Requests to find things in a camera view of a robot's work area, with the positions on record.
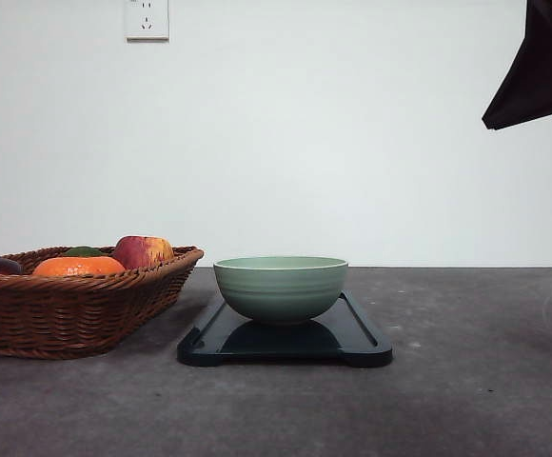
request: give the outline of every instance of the black umbrella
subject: black umbrella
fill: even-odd
[[[552,0],[528,0],[522,46],[483,122],[489,129],[503,129],[550,114]]]

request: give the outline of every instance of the green bowl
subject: green bowl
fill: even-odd
[[[297,324],[337,301],[348,263],[326,257],[249,257],[214,264],[227,303],[266,324]]]

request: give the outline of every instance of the gray table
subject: gray table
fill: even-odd
[[[0,456],[552,456],[552,269],[352,268],[384,368],[194,368],[177,343],[216,292],[109,354],[0,358]]]

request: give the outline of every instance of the black tray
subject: black tray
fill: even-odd
[[[353,367],[382,367],[392,346],[346,290],[327,312],[294,326],[269,326],[241,316],[217,295],[179,343],[177,358],[196,367],[223,362],[340,360]]]

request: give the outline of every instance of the electrical outlet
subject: electrical outlet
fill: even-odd
[[[128,40],[168,40],[168,0],[126,0]]]

